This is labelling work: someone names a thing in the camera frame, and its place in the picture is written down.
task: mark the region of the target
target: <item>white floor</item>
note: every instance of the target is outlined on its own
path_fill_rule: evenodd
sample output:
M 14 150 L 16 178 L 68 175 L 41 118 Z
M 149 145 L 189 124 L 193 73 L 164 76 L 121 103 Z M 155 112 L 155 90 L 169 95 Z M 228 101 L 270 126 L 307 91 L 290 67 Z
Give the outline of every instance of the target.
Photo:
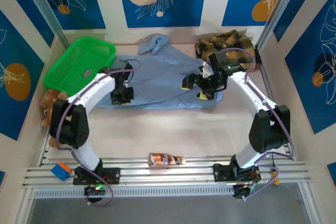
M 194 45 L 176 45 L 195 57 Z M 117 46 L 117 54 L 137 55 L 137 46 Z M 252 81 L 266 94 L 259 71 Z M 147 157 L 150 152 L 183 156 L 233 155 L 248 143 L 252 116 L 230 89 L 214 109 L 110 110 L 94 108 L 90 137 L 100 157 Z M 49 148 L 47 158 L 70 157 Z

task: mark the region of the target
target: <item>blue cloth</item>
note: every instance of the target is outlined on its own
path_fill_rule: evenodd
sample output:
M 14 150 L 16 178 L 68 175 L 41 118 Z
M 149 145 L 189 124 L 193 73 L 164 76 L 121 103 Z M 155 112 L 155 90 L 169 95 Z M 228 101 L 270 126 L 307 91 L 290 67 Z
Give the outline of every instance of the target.
M 102 108 L 142 108 L 142 109 L 176 109 L 176 108 L 213 108 L 222 93 L 216 94 L 214 100 L 197 98 L 200 88 L 182 90 L 182 80 L 186 75 L 199 73 L 202 59 L 193 59 L 171 46 L 165 36 L 155 35 L 150 42 L 139 45 L 139 54 L 151 51 L 152 56 L 116 56 L 113 66 L 120 60 L 136 58 L 141 68 L 134 72 L 129 87 L 134 89 L 134 100 L 130 105 L 112 105 L 110 94 L 101 99 L 97 106 Z M 129 61 L 136 68 L 137 62 Z

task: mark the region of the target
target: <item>blue block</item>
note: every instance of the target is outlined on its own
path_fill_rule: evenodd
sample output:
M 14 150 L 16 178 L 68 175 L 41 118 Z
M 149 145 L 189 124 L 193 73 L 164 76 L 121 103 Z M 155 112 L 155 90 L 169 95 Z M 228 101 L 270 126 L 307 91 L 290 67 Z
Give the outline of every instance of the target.
M 66 180 L 70 175 L 70 173 L 64 170 L 60 165 L 55 165 L 53 169 L 51 169 L 51 172 L 61 180 Z

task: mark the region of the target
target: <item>yellow plaid cloth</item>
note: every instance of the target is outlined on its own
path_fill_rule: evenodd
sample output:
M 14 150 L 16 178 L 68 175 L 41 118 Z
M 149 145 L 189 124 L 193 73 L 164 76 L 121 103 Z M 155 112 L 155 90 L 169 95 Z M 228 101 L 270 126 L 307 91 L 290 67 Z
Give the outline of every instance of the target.
M 228 47 L 244 49 L 256 58 L 251 40 L 245 35 L 239 36 L 236 30 L 219 36 L 212 35 L 210 40 L 200 39 L 199 43 L 195 45 L 197 56 L 205 61 L 214 52 Z M 253 64 L 251 56 L 242 51 L 227 51 L 226 58 L 230 63 L 239 63 L 245 69 L 248 69 Z

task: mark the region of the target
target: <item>cable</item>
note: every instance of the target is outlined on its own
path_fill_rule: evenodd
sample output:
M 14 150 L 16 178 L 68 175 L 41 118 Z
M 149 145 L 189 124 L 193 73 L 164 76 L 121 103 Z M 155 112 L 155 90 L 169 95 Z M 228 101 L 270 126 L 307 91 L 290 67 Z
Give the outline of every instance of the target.
M 107 187 L 108 189 L 111 191 L 112 195 L 111 195 L 111 198 L 110 200 L 105 203 L 105 204 L 92 204 L 91 202 L 89 202 L 89 194 L 86 196 L 86 201 L 88 202 L 88 205 L 91 205 L 91 206 L 94 206 L 94 207 L 104 207 L 104 206 L 107 206 L 109 205 L 111 202 L 112 202 L 112 199 L 114 197 L 113 195 L 113 189 L 112 187 L 103 179 L 101 178 L 98 174 L 94 173 L 93 171 L 91 171 L 89 168 L 87 168 L 84 164 L 81 163 L 80 161 L 80 158 L 77 156 L 77 154 L 74 152 L 74 149 L 72 147 L 60 147 L 59 145 L 59 136 L 60 136 L 60 132 L 61 132 L 61 128 L 62 128 L 62 125 L 64 123 L 64 120 L 65 120 L 65 117 L 67 115 L 67 113 L 69 112 L 69 110 L 71 109 L 71 107 L 73 105 L 75 105 L 75 103 L 77 101 L 79 101 L 81 99 L 81 97 L 86 93 L 88 92 L 92 87 L 94 87 L 96 84 L 98 84 L 101 80 L 109 77 L 110 75 L 112 74 L 115 74 L 115 73 L 124 73 L 124 72 L 134 72 L 134 71 L 137 71 L 138 69 L 140 69 L 141 67 L 141 63 L 136 60 L 136 59 L 132 59 L 134 61 L 136 61 L 139 66 L 137 68 L 134 68 L 134 69 L 124 69 L 124 70 L 116 70 L 116 71 L 113 71 L 113 72 L 110 72 L 110 73 L 107 73 L 105 74 L 104 76 L 100 77 L 97 81 L 93 82 L 92 84 L 90 84 L 89 86 L 87 86 L 84 91 L 82 91 L 68 106 L 67 108 L 64 110 L 64 113 L 59 121 L 59 124 L 58 124 L 58 128 L 57 128 L 57 132 L 56 132 L 56 147 L 57 149 L 61 150 L 61 151 L 64 151 L 64 150 L 68 150 L 71 152 L 74 160 L 80 165 L 81 168 L 83 168 L 84 170 L 86 170 L 88 173 L 90 173 L 91 175 L 93 175 L 94 177 L 96 177 L 97 179 L 99 179 L 100 181 L 102 181 Z
M 269 166 L 269 165 L 258 165 L 258 163 L 263 159 L 265 158 L 266 156 L 270 155 L 270 154 L 276 154 L 276 155 L 280 155 L 280 156 L 283 156 L 283 157 L 287 157 L 287 158 L 294 158 L 296 156 L 296 151 L 295 151 L 295 147 L 294 147 L 294 144 L 293 144 L 293 141 L 292 141 L 292 138 L 290 137 L 289 135 L 289 132 L 287 131 L 284 123 L 282 122 L 282 120 L 280 119 L 280 117 L 278 116 L 278 114 L 274 111 L 274 109 L 269 105 L 269 103 L 266 101 L 266 99 L 252 86 L 252 84 L 248 81 L 248 75 L 249 73 L 252 71 L 252 68 L 254 67 L 254 65 L 256 64 L 256 59 L 253 57 L 253 55 L 244 50 L 244 49 L 241 49 L 241 48 L 235 48 L 235 47 L 232 47 L 232 48 L 225 48 L 225 49 L 222 49 L 221 52 L 225 52 L 225 51 L 242 51 L 248 55 L 250 55 L 250 57 L 252 58 L 253 60 L 253 65 L 251 65 L 249 67 L 249 69 L 246 71 L 245 73 L 245 76 L 244 76 L 244 81 L 245 83 L 249 86 L 249 88 L 253 91 L 253 93 L 259 97 L 261 100 L 262 100 L 262 103 L 271 111 L 271 113 L 274 115 L 274 117 L 276 118 L 276 120 L 278 121 L 281 129 L 283 130 L 283 132 L 285 133 L 285 136 L 289 142 L 289 145 L 292 149 L 292 154 L 291 155 L 286 155 L 286 154 L 283 154 L 283 153 L 279 153 L 279 152 L 267 152 L 265 153 L 264 155 L 262 155 L 259 159 L 257 159 L 255 161 L 255 166 L 261 166 L 261 167 L 268 167 L 270 169 L 274 169 L 277 171 L 277 175 L 272 178 L 269 182 L 267 182 L 265 185 L 262 186 L 262 188 L 260 188 L 259 190 L 257 190 L 255 193 L 253 194 L 250 194 L 249 196 L 245 197 L 244 200 L 250 198 L 251 196 L 257 194 L 258 192 L 260 192 L 261 190 L 263 190 L 265 187 L 267 187 L 268 185 L 270 185 L 278 176 L 279 176 L 279 173 L 280 173 L 280 170 L 279 168 L 275 167 L 275 166 Z

